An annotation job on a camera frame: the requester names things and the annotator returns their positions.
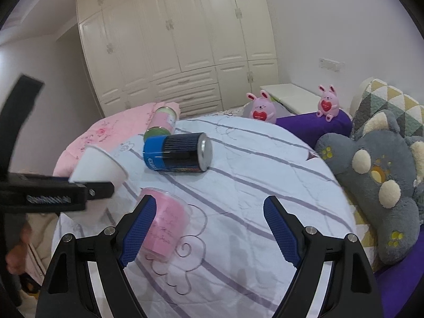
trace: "pink blanket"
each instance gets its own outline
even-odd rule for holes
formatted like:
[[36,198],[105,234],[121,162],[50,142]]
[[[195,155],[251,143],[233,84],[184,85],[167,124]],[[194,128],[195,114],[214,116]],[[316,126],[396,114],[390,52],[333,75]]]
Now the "pink blanket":
[[63,151],[56,163],[53,175],[69,177],[84,153],[86,144],[95,144],[110,152],[128,138],[143,134],[153,113],[162,106],[171,107],[179,117],[180,109],[177,103],[148,103],[96,122]]

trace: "purple fabric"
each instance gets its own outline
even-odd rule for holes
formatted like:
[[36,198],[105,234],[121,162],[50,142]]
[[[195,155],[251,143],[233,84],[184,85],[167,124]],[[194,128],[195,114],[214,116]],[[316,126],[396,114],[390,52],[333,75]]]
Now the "purple fabric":
[[349,136],[352,130],[352,122],[342,110],[330,122],[327,122],[324,116],[318,117],[312,112],[277,118],[275,124],[296,135],[312,149],[315,148],[318,139],[328,132]]
[[384,318],[394,318],[424,274],[424,226],[410,253],[398,264],[375,273],[381,292]]

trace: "gray plush toy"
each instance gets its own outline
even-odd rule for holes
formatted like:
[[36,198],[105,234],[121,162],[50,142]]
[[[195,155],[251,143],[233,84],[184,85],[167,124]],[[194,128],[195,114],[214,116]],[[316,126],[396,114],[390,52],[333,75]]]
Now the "gray plush toy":
[[354,137],[325,134],[315,147],[339,183],[376,228],[385,264],[402,260],[418,239],[420,217],[412,197],[424,192],[424,138],[403,138],[391,111],[372,116]]

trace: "metal bolt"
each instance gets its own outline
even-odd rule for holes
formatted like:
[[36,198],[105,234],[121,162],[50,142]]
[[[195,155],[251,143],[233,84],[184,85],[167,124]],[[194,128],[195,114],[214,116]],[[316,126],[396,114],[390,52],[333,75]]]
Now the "metal bolt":
[[106,235],[112,235],[113,233],[115,233],[115,227],[106,227],[103,231],[104,234]]
[[352,233],[347,235],[347,239],[350,242],[357,242],[358,241],[358,237],[356,235],[353,235]]
[[70,242],[72,240],[72,234],[68,233],[62,237],[63,242]]
[[305,231],[309,235],[314,235],[314,234],[316,234],[318,232],[317,229],[315,227],[312,227],[312,226],[306,226],[305,227]]

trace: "blue gripper pad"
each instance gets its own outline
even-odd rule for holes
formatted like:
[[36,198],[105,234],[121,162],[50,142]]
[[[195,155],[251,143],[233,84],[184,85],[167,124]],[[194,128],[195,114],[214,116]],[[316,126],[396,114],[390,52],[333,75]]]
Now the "blue gripper pad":
[[122,241],[122,254],[119,261],[123,267],[126,267],[129,262],[134,261],[137,257],[155,216],[156,200],[151,197]]
[[298,253],[297,239],[270,197],[264,201],[264,216],[284,259],[297,268],[302,261]]

